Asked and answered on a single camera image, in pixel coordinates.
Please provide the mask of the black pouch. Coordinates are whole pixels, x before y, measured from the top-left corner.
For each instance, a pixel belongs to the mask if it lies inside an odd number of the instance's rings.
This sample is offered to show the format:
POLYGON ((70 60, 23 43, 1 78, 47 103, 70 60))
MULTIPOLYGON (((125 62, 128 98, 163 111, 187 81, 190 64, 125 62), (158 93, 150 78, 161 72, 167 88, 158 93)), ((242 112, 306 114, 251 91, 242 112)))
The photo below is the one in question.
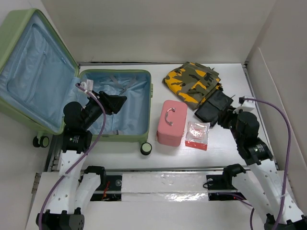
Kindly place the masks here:
POLYGON ((218 121, 220 112, 228 108, 233 102, 231 97, 225 95, 221 90, 216 90, 194 113, 203 123, 214 126, 218 121))

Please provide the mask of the pink box with handle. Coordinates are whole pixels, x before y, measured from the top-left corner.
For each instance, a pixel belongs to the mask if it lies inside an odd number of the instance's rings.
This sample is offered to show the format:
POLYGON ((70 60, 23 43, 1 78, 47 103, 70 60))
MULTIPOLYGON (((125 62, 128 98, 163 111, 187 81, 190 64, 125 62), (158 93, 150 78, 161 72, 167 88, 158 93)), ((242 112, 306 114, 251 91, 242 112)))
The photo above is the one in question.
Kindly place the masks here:
POLYGON ((184 135, 188 106, 179 101, 166 100, 163 103, 157 127, 157 141, 160 144, 178 147, 184 135))

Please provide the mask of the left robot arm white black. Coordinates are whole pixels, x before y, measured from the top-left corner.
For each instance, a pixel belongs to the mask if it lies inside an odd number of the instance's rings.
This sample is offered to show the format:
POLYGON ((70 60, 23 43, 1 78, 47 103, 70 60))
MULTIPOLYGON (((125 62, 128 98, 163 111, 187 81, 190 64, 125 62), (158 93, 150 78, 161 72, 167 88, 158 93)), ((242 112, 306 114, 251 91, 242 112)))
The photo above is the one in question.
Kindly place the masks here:
POLYGON ((83 163, 98 142, 92 140, 89 127, 100 117, 116 114, 125 103, 126 96, 85 92, 88 103, 70 102, 64 106, 66 124, 60 155, 59 179, 49 191, 36 224, 41 230, 82 230, 84 211, 96 190, 107 184, 102 166, 89 166, 81 172, 83 163))

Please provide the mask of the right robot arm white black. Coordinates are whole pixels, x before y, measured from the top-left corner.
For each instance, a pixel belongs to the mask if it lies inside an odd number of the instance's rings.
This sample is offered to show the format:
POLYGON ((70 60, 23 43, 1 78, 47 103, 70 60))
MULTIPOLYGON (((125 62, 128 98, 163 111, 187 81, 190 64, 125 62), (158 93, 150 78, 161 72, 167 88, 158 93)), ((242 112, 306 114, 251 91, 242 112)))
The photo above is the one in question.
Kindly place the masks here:
POLYGON ((307 217, 292 197, 283 193, 273 155, 258 137, 260 124, 256 116, 230 107, 219 113, 218 125, 231 131, 239 155, 261 185, 257 187, 240 164, 233 164, 223 170, 223 186, 236 188, 247 199, 266 230, 305 230, 307 217))

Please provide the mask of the clear packet with red label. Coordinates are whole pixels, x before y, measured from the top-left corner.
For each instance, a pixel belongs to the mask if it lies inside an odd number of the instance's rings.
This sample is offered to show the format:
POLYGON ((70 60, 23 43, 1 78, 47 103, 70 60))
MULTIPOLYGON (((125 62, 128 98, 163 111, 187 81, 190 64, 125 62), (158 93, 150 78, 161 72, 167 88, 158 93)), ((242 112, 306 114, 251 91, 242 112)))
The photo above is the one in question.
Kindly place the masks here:
POLYGON ((206 151, 209 130, 209 123, 188 122, 185 146, 206 151))

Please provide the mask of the green hard-shell suitcase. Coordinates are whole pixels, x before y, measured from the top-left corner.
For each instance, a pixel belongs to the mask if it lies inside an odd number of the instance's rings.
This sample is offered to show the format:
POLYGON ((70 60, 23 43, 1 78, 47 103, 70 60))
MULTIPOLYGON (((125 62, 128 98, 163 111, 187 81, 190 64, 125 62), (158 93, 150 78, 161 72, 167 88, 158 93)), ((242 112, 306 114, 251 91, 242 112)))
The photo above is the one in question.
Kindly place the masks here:
POLYGON ((93 92, 126 96, 117 114, 100 116, 89 130, 100 141, 148 139, 151 75, 142 69, 80 71, 46 16, 38 9, 10 11, 0 26, 0 109, 36 131, 33 146, 45 148, 48 135, 65 129, 64 106, 88 103, 77 84, 93 80, 93 92))

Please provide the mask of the camouflage clothing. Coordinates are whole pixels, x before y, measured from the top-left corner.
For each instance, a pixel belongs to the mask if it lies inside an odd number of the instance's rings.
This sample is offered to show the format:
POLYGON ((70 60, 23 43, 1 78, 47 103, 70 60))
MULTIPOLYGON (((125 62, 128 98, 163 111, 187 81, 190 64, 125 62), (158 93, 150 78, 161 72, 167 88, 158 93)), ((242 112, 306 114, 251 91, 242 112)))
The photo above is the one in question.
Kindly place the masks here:
POLYGON ((192 110, 198 109, 217 90, 223 90, 220 81, 214 69, 193 62, 170 71, 162 80, 192 110))

